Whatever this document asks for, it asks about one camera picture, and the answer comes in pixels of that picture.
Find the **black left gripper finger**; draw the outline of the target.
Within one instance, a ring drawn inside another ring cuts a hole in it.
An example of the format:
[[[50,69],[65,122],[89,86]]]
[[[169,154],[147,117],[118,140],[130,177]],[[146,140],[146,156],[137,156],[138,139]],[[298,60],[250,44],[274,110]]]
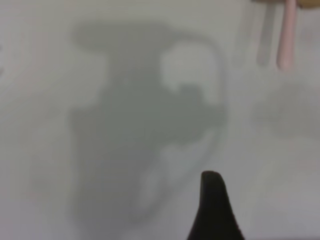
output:
[[[243,240],[222,176],[204,171],[200,181],[199,207],[189,240]]]

